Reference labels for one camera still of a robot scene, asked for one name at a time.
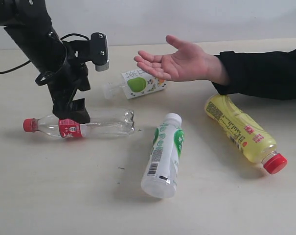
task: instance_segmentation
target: robotic arm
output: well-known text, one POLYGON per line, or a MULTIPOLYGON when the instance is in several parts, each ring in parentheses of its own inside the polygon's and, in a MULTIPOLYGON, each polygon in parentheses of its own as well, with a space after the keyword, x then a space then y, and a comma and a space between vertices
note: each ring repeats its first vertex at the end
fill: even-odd
POLYGON ((45 0, 0 0, 0 26, 40 72, 35 82, 48 86, 53 114, 80 124, 90 122, 85 99, 73 99, 78 90, 91 89, 86 62, 92 61, 97 71, 109 68, 106 36, 94 33, 85 41, 62 41, 45 0))

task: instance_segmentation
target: table surface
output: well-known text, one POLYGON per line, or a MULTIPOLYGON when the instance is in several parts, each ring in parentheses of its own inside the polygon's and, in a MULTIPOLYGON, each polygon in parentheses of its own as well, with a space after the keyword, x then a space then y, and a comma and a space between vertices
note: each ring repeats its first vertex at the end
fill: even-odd
MULTIPOLYGON (((296 39, 201 43, 205 51, 290 51, 296 39)), ((139 49, 172 53, 169 45, 110 47, 111 68, 90 68, 89 110, 135 111, 136 132, 126 138, 54 140, 23 131, 25 118, 50 114, 47 87, 38 87, 32 65, 0 75, 0 235, 296 234, 296 100, 232 95, 277 141, 287 167, 269 175, 253 165, 204 112, 216 93, 206 81, 170 83, 167 90, 107 101, 106 82, 136 69, 139 49), (174 198, 156 200, 140 188, 154 129, 167 113, 180 114, 186 140, 174 198)), ((0 51, 0 71, 26 60, 19 50, 0 51)))

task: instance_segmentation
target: white wall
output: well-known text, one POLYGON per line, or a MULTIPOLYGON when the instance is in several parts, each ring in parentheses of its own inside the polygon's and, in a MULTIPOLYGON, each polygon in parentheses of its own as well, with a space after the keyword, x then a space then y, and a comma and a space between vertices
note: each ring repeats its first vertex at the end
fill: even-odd
MULTIPOLYGON (((46 0, 60 36, 101 31, 110 45, 296 37, 296 0, 46 0)), ((14 48, 0 29, 0 48, 14 48)))

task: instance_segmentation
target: clear plastic bottle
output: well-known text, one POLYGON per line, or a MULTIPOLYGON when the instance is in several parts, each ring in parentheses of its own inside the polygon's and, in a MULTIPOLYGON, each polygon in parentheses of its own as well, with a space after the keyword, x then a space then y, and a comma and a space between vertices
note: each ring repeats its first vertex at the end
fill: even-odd
POLYGON ((30 118, 23 123, 25 132, 43 132, 56 138, 90 138, 127 136, 135 131, 134 112, 128 109, 98 109, 89 111, 87 124, 59 120, 55 115, 41 119, 30 118))
POLYGON ((121 74, 121 83, 107 83, 102 86, 104 97, 112 99, 124 93, 127 99, 158 92, 166 88, 165 80, 157 79, 142 70, 132 70, 121 74))
POLYGON ((228 95, 212 96, 205 105, 205 112, 220 124, 250 162, 262 164, 270 174, 276 174, 286 166, 287 160, 277 152, 273 137, 236 107, 228 95))
POLYGON ((156 198, 171 198, 177 189, 177 174, 184 132, 182 118, 168 114, 155 131, 150 160, 141 180, 141 188, 156 198))

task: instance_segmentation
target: yellow bottle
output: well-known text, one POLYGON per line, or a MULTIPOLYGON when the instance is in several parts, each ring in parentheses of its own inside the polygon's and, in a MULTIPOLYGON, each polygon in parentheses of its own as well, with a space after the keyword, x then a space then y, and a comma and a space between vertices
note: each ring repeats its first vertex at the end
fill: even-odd
POLYGON ((228 95, 212 96, 205 104, 205 112, 221 125, 250 162, 262 164, 270 174, 276 174, 286 166, 287 160, 276 151, 276 141, 237 108, 228 95))

